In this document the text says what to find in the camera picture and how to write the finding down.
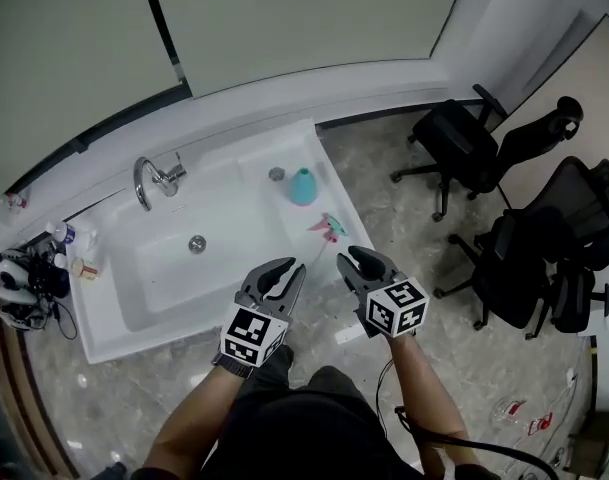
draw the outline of chair armrest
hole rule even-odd
[[[495,110],[497,115],[499,115],[502,120],[508,117],[508,112],[504,110],[502,104],[491,96],[491,93],[484,89],[484,87],[482,87],[480,84],[475,84],[473,86],[473,90],[484,100],[484,106],[482,107],[482,112],[480,112],[479,117],[479,121],[482,123],[482,125],[486,124],[488,116],[491,114],[491,110]]]
[[[604,293],[593,292],[591,293],[591,299],[598,300],[604,303],[604,318],[609,315],[609,284],[604,284]]]

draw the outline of marble floor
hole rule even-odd
[[[466,191],[454,183],[449,213],[434,223],[437,176],[406,178],[398,185],[389,181],[390,171],[431,162],[421,145],[409,146],[405,140],[422,115],[362,121],[320,130],[319,135],[375,247],[430,292],[463,281],[473,268],[446,237],[457,232],[472,240],[490,228],[505,206],[498,193],[468,201]],[[347,373],[374,407],[377,379],[390,358],[386,342],[361,336],[339,345],[335,339],[338,331],[357,322],[355,306],[343,283],[300,297],[287,337],[296,354],[290,380],[292,387],[303,385],[317,368],[331,364]],[[475,332],[472,323],[480,309],[471,291],[432,299],[417,339],[459,406],[473,439],[551,459],[566,447],[570,429],[588,408],[588,344],[550,327],[526,342],[525,331],[493,316],[487,328]],[[217,333],[211,332],[91,366],[79,339],[64,340],[54,322],[27,336],[44,404],[83,478],[114,460],[131,470],[140,465],[163,421],[208,372],[217,344]],[[569,369],[577,375],[570,386]],[[531,437],[520,424],[492,426],[492,408],[504,397],[526,400],[524,410],[533,417],[551,411],[551,426]],[[403,459],[417,462],[413,440],[393,414],[402,400],[394,370],[385,378],[380,399],[389,440]],[[518,478],[527,468],[503,456],[480,453],[480,457],[504,478]],[[529,472],[544,478],[535,468]]]

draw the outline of white sink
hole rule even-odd
[[[86,357],[97,363],[204,332],[221,325],[246,274],[268,260],[294,256],[309,270],[304,286],[315,290],[339,278],[335,256],[351,244],[372,244],[310,121],[202,151],[174,197],[152,183],[153,209],[145,212],[132,189],[71,221],[95,229],[91,251],[67,247],[100,270],[94,281],[71,277],[71,290]],[[287,178],[300,167],[315,174],[319,195],[307,207],[287,198],[288,179],[268,178],[272,167]],[[308,228],[327,212],[348,236],[327,243]],[[206,248],[189,250],[200,235]]]

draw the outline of drain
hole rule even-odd
[[[193,254],[201,254],[206,249],[206,238],[202,235],[195,235],[188,241],[188,250]]]

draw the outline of black trim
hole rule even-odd
[[[379,119],[381,117],[395,116],[398,114],[406,114],[407,112],[417,112],[420,110],[432,110],[439,104],[444,103],[443,101],[436,101],[435,103],[420,103],[419,105],[407,105],[405,107],[387,108],[384,110],[376,110],[374,112],[367,112],[365,114],[357,114],[355,116],[340,117],[339,119],[332,119],[330,121],[324,121],[317,123],[319,130],[330,130],[331,128],[337,128],[338,126],[346,126],[347,124],[361,123],[362,121],[370,121],[371,119]],[[469,100],[458,100],[458,103],[464,106],[468,105],[483,105],[484,100],[482,99],[469,99]]]
[[[446,28],[446,25],[448,25],[448,20],[451,19],[451,15],[453,14],[453,11],[455,10],[455,4],[457,4],[457,0],[453,0],[453,3],[451,4],[451,8],[449,9],[448,14],[446,15],[444,24],[442,25],[442,28],[440,29],[440,33],[437,34],[437,38],[435,39],[435,42],[433,43],[431,52],[428,54],[429,59],[433,56],[433,52],[435,52],[435,48],[437,48],[437,44],[440,42],[440,39],[442,39],[442,34],[444,33],[444,29]]]
[[[160,0],[148,0],[148,5],[151,8],[151,12],[153,13],[153,19],[155,20],[155,24],[157,25],[157,30],[160,33],[160,36],[162,37],[162,41],[164,42],[166,53],[168,53],[168,56],[173,64],[179,63],[177,50],[175,49],[175,45],[173,44],[173,38],[171,37],[171,33],[168,30],[168,26],[166,25],[166,19],[164,18],[164,13],[162,12]]]
[[[77,137],[74,137],[66,144],[60,146],[53,151],[46,158],[41,160],[35,167],[31,168],[26,174],[19,178],[13,185],[11,185],[4,192],[18,193],[20,190],[25,189],[42,174],[46,173],[49,169],[55,167],[65,158],[71,156],[73,153],[83,153],[88,149],[88,146],[95,142],[97,139],[102,138],[104,135],[111,133],[112,131],[121,128],[122,126],[136,121],[137,119],[144,117],[147,114],[151,114],[156,110],[177,103],[178,101],[191,98],[193,94],[188,84],[182,83],[176,87],[172,87],[164,92],[151,96],[150,98],[140,101],[135,105],[118,112],[117,114],[105,119],[101,123],[96,124],[92,128],[80,133]]]

